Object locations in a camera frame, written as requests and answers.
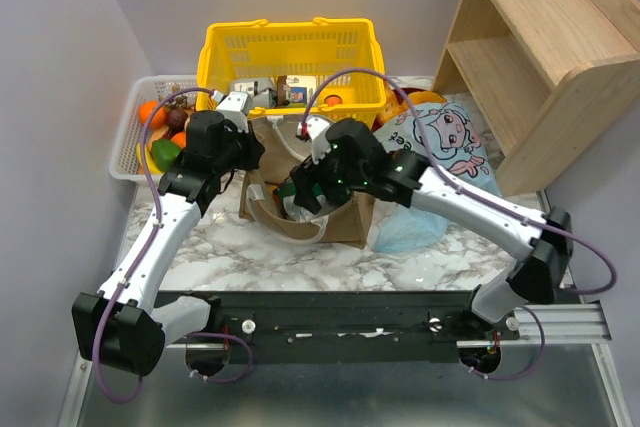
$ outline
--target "cartoon girl print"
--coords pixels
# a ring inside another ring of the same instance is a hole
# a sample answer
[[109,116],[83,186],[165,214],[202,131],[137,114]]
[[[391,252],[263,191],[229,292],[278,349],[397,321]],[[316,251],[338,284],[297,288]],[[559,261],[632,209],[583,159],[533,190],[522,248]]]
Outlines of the cartoon girl print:
[[[455,175],[467,174],[471,178],[478,176],[478,169],[489,175],[489,169],[482,165],[485,159],[472,154],[474,150],[480,148],[480,137],[471,122],[461,112],[451,107],[447,108],[448,105],[445,104],[441,109],[420,112],[420,118],[437,116],[425,124],[425,127],[433,129],[438,134],[439,143],[431,146],[433,155],[438,160],[450,160],[458,154],[460,149],[463,149],[470,154],[469,159],[458,160],[447,170]],[[417,142],[424,145],[416,120],[413,121],[413,136]]]

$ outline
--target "green pepper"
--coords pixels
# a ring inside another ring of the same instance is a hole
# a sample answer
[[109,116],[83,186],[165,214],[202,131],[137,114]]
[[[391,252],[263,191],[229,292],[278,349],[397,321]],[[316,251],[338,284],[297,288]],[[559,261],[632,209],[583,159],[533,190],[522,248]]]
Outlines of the green pepper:
[[166,172],[175,162],[182,149],[168,139],[159,139],[151,144],[151,157],[162,172]]

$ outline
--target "orange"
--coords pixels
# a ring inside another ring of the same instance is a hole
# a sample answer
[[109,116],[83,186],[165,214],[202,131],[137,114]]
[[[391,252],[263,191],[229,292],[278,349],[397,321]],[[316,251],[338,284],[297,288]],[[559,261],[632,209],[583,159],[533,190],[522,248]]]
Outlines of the orange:
[[186,132],[178,132],[176,135],[171,137],[171,142],[176,144],[181,149],[184,149],[187,146],[187,133]]
[[[138,109],[138,119],[142,124],[147,121],[153,109],[156,108],[156,105],[158,105],[157,100],[150,100],[149,102],[145,102],[140,106],[140,108]],[[153,116],[153,119],[151,119],[150,127],[153,130],[159,129],[164,125],[164,121],[166,118],[167,111],[165,109],[160,109],[158,112],[156,112],[156,115]]]
[[329,95],[324,99],[324,103],[329,107],[333,107],[334,105],[340,105],[342,103],[342,97],[339,95]]

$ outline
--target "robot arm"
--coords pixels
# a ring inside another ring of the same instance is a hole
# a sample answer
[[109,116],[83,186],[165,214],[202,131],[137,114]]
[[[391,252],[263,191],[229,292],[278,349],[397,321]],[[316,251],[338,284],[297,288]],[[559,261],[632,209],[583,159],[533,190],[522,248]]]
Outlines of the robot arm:
[[72,315],[83,358],[91,358],[98,321],[122,283],[124,289],[109,316],[101,344],[101,361],[106,365],[147,375],[166,345],[207,325],[210,305],[205,300],[184,296],[159,309],[153,307],[180,245],[222,192],[222,176],[236,169],[258,167],[264,147],[247,122],[250,109],[248,94],[233,92],[216,111],[193,114],[187,126],[187,146],[160,180],[161,228],[133,276],[128,282],[124,279],[158,222],[155,209],[98,293],[82,293],[74,302]]
[[[565,237],[520,223],[443,182],[426,157],[408,150],[387,153],[366,125],[353,119],[330,124],[314,119],[305,126],[312,155],[291,172],[296,184],[295,203],[311,212],[319,204],[312,192],[319,184],[329,202],[340,205],[352,191],[433,212],[486,237],[515,259],[511,269],[478,286],[470,299],[470,314],[489,325],[497,324],[516,307],[528,302],[550,304],[572,253]],[[446,174],[453,185],[491,199],[531,220],[570,231],[569,214],[549,214],[513,205]]]

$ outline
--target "yellow basket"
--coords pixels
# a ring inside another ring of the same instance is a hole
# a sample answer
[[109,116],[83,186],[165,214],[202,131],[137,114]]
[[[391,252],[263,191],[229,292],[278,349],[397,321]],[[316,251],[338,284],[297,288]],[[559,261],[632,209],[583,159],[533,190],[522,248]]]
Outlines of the yellow basket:
[[[318,85],[329,75],[349,67],[365,67],[384,73],[380,45],[373,23],[367,19],[324,19],[311,22],[270,24],[266,20],[213,24],[207,30],[198,62],[198,85],[228,92],[231,81],[241,77],[314,75]],[[339,95],[342,104],[322,102]],[[312,113],[340,120],[353,117],[373,125],[385,105],[383,82],[367,74],[345,75],[320,94]],[[215,109],[211,98],[198,95],[196,110]],[[302,113],[303,108],[257,107],[250,118]]]

